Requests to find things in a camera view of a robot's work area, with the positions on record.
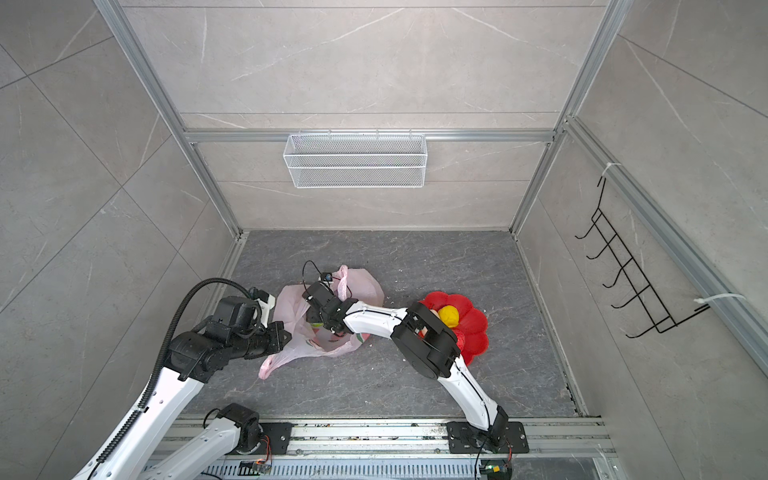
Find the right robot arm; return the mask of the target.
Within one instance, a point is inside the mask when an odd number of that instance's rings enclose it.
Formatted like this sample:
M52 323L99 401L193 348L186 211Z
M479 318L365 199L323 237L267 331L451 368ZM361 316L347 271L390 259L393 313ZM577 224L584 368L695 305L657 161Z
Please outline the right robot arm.
M335 334L368 334L390 339L404 359L421 375L438 381L465 415L471 441L481 450L506 446L509 416L470 373L458 337L427 306L371 306L354 297L342 300L318 281L303 293L309 312Z

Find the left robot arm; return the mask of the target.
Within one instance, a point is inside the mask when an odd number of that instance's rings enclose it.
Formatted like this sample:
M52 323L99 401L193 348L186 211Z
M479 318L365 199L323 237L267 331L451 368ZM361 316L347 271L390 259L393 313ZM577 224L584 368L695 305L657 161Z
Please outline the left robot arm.
M214 313L191 330L176 331L189 303L204 287L221 284L237 295L221 299ZM256 412L231 404L203 432L155 468L145 468L179 414L212 376L237 359L280 352L291 335L270 318L273 295L220 277L194 285L174 312L144 390L79 479L193 479L223 455L251 452L262 436Z

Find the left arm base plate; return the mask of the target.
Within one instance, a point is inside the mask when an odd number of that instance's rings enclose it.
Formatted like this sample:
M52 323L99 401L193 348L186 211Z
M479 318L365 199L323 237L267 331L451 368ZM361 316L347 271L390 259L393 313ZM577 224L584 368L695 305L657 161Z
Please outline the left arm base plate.
M286 455L291 438L293 423L268 422L251 423L244 427L235 452L240 455Z

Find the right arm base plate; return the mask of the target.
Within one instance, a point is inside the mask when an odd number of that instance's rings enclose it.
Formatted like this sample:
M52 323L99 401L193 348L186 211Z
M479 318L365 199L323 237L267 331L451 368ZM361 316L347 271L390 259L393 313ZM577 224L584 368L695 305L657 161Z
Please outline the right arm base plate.
M448 445L451 454L488 453L527 454L530 447L521 422L507 422L499 429L484 432L468 422L447 422Z

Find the yellow fake lemon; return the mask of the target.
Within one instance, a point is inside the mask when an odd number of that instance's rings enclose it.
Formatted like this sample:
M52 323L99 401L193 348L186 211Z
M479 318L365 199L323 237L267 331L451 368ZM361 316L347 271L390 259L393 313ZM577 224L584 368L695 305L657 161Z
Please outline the yellow fake lemon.
M446 305L437 311L438 318L449 328L457 328L460 323L460 313L453 305Z

